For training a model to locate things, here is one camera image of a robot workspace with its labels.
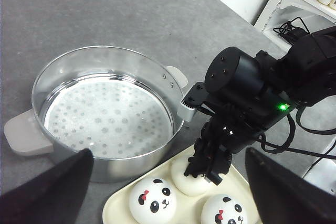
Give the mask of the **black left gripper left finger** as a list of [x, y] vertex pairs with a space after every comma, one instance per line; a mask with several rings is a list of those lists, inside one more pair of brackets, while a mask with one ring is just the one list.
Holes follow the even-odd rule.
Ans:
[[75, 223], [93, 169], [89, 149], [1, 196], [1, 223]]

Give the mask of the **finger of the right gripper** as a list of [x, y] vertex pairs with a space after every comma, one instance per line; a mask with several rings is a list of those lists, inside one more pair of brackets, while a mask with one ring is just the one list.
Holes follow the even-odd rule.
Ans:
[[226, 175], [232, 163], [231, 153], [216, 153], [207, 168], [206, 178], [218, 186], [222, 182], [220, 174]]
[[200, 176], [205, 176], [208, 165], [210, 164], [210, 159], [204, 155], [193, 155], [187, 159], [188, 165], [184, 172], [184, 176], [192, 176], [197, 178]]

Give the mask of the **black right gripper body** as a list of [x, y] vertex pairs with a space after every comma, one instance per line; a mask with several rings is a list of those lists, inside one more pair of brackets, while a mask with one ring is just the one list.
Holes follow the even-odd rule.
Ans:
[[216, 153], [236, 154], [257, 140], [265, 142], [265, 132], [282, 118], [287, 117], [290, 132], [285, 143], [272, 150], [281, 153], [292, 142], [295, 134], [295, 122], [290, 116], [290, 105], [278, 103], [269, 111], [243, 108], [232, 103], [205, 103], [198, 110], [211, 116], [204, 124], [194, 145], [194, 155], [204, 155], [211, 161]]

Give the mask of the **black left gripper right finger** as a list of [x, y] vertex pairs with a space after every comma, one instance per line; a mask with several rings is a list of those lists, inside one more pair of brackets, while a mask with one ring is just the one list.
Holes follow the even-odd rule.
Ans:
[[263, 223], [335, 223], [334, 196], [252, 147], [245, 167]]

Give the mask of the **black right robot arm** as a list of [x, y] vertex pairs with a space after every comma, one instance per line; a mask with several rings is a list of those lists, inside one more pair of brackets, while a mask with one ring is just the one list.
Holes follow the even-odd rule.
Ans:
[[232, 155], [245, 150], [250, 189], [263, 223], [335, 223], [335, 197], [274, 162], [290, 151], [307, 107], [335, 95], [335, 28], [307, 33], [287, 54], [252, 57], [236, 47], [221, 51], [203, 82], [181, 100], [178, 114], [211, 118], [188, 159], [186, 177], [218, 185]]

